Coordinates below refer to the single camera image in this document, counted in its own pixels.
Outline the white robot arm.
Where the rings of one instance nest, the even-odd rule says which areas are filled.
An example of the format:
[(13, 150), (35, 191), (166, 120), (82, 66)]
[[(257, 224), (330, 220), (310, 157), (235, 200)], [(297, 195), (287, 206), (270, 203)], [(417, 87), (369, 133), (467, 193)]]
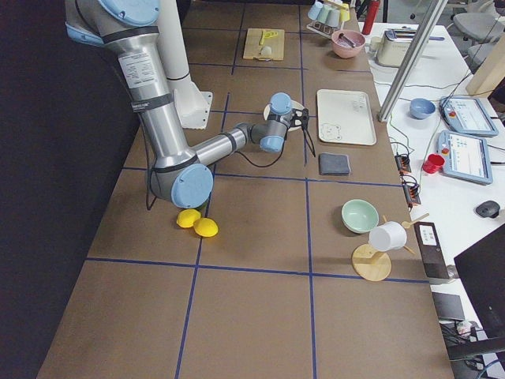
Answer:
[(166, 77), (172, 81), (187, 77), (189, 64), (175, 0), (160, 1), (157, 26), (157, 46)]

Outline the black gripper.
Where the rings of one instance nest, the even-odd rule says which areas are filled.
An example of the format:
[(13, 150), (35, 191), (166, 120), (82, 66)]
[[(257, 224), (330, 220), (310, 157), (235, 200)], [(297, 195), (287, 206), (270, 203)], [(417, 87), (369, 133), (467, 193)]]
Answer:
[(307, 108), (294, 109), (292, 117), (292, 127), (301, 127), (304, 135), (305, 145), (313, 157), (316, 156), (315, 146), (309, 132), (309, 110)]

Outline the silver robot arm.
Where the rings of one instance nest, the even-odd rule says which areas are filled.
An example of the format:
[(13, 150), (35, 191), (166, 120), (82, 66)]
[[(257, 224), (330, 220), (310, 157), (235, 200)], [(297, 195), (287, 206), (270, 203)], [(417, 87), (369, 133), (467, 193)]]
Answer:
[(190, 76), (177, 3), (67, 1), (65, 15), (70, 39), (117, 55), (131, 107), (154, 152), (148, 190), (179, 208), (198, 208), (208, 200), (214, 185), (210, 164), (248, 143), (282, 152), (288, 131), (308, 125), (308, 111), (278, 92), (264, 123), (242, 122), (189, 146), (184, 130), (206, 126), (212, 94), (201, 92)]

